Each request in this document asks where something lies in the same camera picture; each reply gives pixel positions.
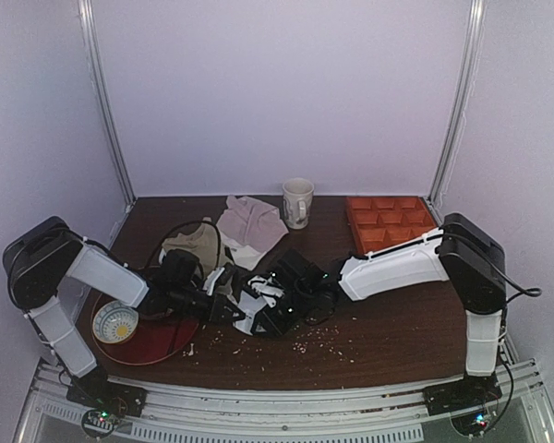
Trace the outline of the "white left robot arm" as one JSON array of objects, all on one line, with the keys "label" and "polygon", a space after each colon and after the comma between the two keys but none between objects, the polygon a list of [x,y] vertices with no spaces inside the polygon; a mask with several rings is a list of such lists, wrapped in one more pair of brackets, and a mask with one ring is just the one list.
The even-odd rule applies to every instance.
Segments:
[{"label": "white left robot arm", "polygon": [[104,293],[142,316],[169,311],[232,323],[244,312],[219,292],[230,268],[205,273],[199,258],[182,249],[163,255],[159,267],[130,268],[102,244],[74,233],[53,216],[10,243],[3,252],[11,303],[30,319],[69,373],[77,378],[95,371],[98,362],[57,298],[65,279]]}]

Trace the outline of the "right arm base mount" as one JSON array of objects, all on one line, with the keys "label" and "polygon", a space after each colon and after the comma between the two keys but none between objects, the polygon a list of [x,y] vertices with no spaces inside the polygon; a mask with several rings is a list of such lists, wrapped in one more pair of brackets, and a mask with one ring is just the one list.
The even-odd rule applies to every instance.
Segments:
[{"label": "right arm base mount", "polygon": [[502,398],[495,372],[485,377],[464,374],[458,380],[428,385],[422,393],[429,416],[481,408],[487,401]]}]

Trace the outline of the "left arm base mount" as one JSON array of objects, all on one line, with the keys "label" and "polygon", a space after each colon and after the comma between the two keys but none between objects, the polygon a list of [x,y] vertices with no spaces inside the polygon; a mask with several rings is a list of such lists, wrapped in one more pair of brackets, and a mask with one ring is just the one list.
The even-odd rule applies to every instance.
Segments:
[{"label": "left arm base mount", "polygon": [[101,366],[83,377],[71,377],[66,399],[76,404],[125,417],[140,417],[147,391],[143,388],[112,382]]}]

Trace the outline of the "white black boxer briefs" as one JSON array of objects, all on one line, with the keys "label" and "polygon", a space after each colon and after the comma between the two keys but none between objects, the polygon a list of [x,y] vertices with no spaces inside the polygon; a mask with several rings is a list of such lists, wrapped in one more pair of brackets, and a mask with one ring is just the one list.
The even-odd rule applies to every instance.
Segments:
[{"label": "white black boxer briefs", "polygon": [[[249,336],[277,338],[284,335],[278,325],[278,307],[285,289],[275,272],[235,278],[234,267],[225,265],[212,271],[203,281],[202,290],[211,301],[209,322],[231,324]],[[220,291],[228,282],[240,283],[239,298]]]}]

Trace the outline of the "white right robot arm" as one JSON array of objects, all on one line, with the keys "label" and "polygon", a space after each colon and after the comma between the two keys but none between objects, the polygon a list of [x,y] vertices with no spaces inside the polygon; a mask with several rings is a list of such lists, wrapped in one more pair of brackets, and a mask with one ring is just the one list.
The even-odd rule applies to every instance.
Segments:
[{"label": "white right robot arm", "polygon": [[[253,335],[283,335],[315,311],[332,314],[343,296],[352,302],[421,283],[448,281],[466,315],[465,373],[489,377],[496,367],[506,311],[514,297],[538,297],[505,271],[505,253],[492,237],[461,213],[439,228],[380,251],[350,256],[329,274],[290,250],[265,274],[246,278],[245,296],[259,302],[252,310]],[[507,294],[513,288],[514,296]]]}]

